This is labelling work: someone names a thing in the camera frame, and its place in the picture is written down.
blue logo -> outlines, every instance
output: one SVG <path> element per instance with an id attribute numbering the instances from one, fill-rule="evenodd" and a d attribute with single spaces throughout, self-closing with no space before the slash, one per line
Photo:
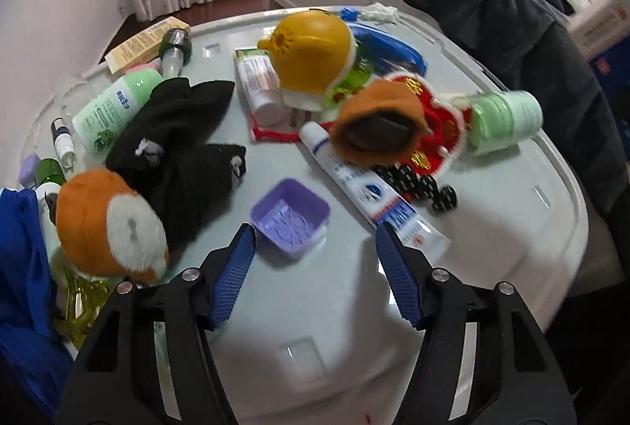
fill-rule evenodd
<path id="1" fill-rule="evenodd" d="M 376 203 L 383 198 L 383 189 L 377 184 L 365 184 L 361 189 L 359 196 L 361 201 L 367 201 L 368 203 Z"/>
<path id="2" fill-rule="evenodd" d="M 128 109 L 128 108 L 129 108 L 129 100 L 127 100 L 127 99 L 125 98 L 125 95 L 124 95 L 124 94 L 122 94 L 122 91 L 118 91 L 118 92 L 116 93 L 116 96 L 119 98 L 120 103 L 122 103 L 122 106 L 123 106 L 125 109 Z"/>

white toothpaste tube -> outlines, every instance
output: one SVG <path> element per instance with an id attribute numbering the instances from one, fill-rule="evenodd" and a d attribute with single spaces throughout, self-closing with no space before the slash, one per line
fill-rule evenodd
<path id="1" fill-rule="evenodd" d="M 430 262 L 442 257 L 450 240 L 374 171 L 345 162 L 332 147 L 323 127 L 314 121 L 306 123 L 300 129 L 300 139 L 374 228 L 389 222 L 405 246 L 421 249 Z"/>

white plastic lid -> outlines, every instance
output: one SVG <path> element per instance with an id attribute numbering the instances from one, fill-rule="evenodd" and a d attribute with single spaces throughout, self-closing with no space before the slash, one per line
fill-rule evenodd
<path id="1" fill-rule="evenodd" d="M 58 194 L 59 190 L 61 190 L 61 185 L 56 184 L 55 182 L 46 182 L 37 187 L 35 190 L 35 195 L 37 196 L 37 201 L 42 202 L 46 199 L 46 195 L 48 194 Z"/>
<path id="2" fill-rule="evenodd" d="M 325 141 L 329 137 L 324 127 L 316 121 L 304 123 L 304 126 L 300 129 L 300 139 L 311 153 L 313 153 L 313 150 L 320 142 Z"/>
<path id="3" fill-rule="evenodd" d="M 71 169 L 76 163 L 77 157 L 74 151 L 74 143 L 70 134 L 61 134 L 55 139 L 55 151 L 62 167 Z"/>

yellow plastic object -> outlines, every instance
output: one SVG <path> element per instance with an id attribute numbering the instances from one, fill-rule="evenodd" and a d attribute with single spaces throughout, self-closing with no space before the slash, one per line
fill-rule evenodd
<path id="1" fill-rule="evenodd" d="M 54 319 L 55 331 L 65 336 L 79 350 L 87 333 L 113 291 L 107 281 L 90 281 L 64 267 L 68 283 L 64 319 Z"/>
<path id="2" fill-rule="evenodd" d="M 269 53 L 289 107 L 321 111 L 326 91 L 352 69 L 357 44 L 341 18 L 320 9 L 284 17 L 258 48 Z"/>

green bottle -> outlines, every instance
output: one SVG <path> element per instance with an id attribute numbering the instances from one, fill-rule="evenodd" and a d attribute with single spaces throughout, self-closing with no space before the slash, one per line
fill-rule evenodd
<path id="1" fill-rule="evenodd" d="M 104 158 L 160 82 L 157 71 L 143 68 L 119 78 L 83 107 L 72 118 L 72 126 L 87 153 Z"/>
<path id="2" fill-rule="evenodd" d="M 55 159 L 42 159 L 35 166 L 35 187 L 47 183 L 65 184 L 64 170 Z"/>
<path id="3" fill-rule="evenodd" d="M 467 147 L 473 155 L 485 155 L 530 139 L 543 126 L 541 106 L 527 91 L 481 93 L 458 97 L 452 103 L 471 110 Z"/>

